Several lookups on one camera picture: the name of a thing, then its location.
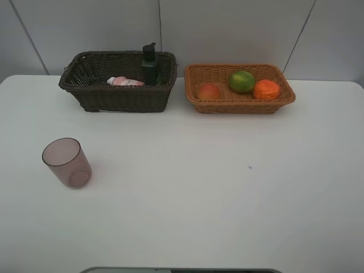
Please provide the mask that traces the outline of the red yellow peach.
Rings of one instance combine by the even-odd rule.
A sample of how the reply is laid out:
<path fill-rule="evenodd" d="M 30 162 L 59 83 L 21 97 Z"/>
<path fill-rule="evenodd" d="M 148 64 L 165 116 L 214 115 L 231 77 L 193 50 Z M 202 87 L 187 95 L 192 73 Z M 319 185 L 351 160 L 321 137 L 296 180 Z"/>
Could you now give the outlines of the red yellow peach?
<path fill-rule="evenodd" d="M 205 101 L 219 100 L 220 90 L 218 86 L 212 83 L 202 84 L 197 91 L 197 98 Z"/>

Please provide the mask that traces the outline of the dark green pump bottle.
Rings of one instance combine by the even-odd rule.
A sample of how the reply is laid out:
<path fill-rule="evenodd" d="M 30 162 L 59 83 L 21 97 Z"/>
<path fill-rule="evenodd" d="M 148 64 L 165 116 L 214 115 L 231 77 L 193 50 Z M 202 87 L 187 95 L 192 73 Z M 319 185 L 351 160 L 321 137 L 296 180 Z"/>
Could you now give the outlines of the dark green pump bottle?
<path fill-rule="evenodd" d="M 142 71 L 145 85 L 156 86 L 159 80 L 159 59 L 155 52 L 156 43 L 144 45 L 142 49 Z"/>

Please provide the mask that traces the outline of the green lime fruit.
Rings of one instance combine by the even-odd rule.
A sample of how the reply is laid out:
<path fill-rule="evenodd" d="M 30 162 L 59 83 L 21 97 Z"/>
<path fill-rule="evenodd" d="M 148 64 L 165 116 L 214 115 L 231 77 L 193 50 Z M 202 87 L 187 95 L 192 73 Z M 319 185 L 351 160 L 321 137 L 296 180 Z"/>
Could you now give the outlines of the green lime fruit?
<path fill-rule="evenodd" d="M 236 93 L 247 93 L 254 87 L 255 78 L 247 71 L 236 71 L 229 77 L 229 88 Z"/>

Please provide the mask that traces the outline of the pink bottle white cap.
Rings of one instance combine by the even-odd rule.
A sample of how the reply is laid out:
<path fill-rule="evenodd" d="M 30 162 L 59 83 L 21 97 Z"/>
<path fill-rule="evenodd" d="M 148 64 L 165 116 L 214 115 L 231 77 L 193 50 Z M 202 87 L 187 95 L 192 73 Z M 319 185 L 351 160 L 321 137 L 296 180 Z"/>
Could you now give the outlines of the pink bottle white cap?
<path fill-rule="evenodd" d="M 107 80 L 107 84 L 110 86 L 143 86 L 141 81 L 129 79 L 123 76 L 111 77 Z"/>

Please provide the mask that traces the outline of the orange tangerine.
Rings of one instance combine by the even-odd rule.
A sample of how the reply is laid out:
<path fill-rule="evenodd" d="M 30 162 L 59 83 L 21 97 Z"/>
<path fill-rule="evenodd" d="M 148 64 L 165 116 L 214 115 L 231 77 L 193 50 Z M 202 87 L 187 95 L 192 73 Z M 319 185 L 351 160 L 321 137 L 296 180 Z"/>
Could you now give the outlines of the orange tangerine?
<path fill-rule="evenodd" d="M 255 84 L 253 95 L 256 100 L 275 100 L 280 95 L 280 86 L 270 80 L 260 80 Z"/>

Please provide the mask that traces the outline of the orange wicker basket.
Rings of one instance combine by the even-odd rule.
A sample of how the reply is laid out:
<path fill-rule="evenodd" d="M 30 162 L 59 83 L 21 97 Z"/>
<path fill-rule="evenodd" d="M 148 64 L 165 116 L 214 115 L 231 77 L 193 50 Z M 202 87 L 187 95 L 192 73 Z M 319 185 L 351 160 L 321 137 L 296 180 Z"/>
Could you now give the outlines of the orange wicker basket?
<path fill-rule="evenodd" d="M 271 80 L 279 85 L 275 100 L 256 100 L 252 93 L 238 94 L 229 87 L 229 77 L 237 71 L 246 71 L 256 80 Z M 199 113 L 221 114 L 273 114 L 291 104 L 296 96 L 278 67 L 271 64 L 190 64 L 185 68 L 185 92 L 188 101 Z M 204 101 L 197 92 L 203 84 L 219 88 L 220 99 Z"/>

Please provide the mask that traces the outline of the dark brown wicker basket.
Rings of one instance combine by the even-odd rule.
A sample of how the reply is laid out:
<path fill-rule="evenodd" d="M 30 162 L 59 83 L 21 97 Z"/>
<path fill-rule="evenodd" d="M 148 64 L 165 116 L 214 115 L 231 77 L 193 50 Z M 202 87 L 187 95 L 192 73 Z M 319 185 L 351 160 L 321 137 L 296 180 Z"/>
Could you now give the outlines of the dark brown wicker basket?
<path fill-rule="evenodd" d="M 124 76 L 144 82 L 141 51 L 86 51 L 77 54 L 62 74 L 59 87 L 88 112 L 159 113 L 167 106 L 177 78 L 177 61 L 169 52 L 157 52 L 157 86 L 111 86 L 107 80 Z"/>

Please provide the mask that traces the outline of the translucent purple plastic cup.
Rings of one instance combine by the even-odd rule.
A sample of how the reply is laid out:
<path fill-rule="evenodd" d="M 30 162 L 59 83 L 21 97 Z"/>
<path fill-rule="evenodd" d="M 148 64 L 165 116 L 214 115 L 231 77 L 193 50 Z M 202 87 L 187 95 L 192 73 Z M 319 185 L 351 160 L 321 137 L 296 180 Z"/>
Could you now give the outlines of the translucent purple plastic cup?
<path fill-rule="evenodd" d="M 43 150 L 42 161 L 68 188 L 82 188 L 92 177 L 91 166 L 80 142 L 74 138 L 51 142 Z"/>

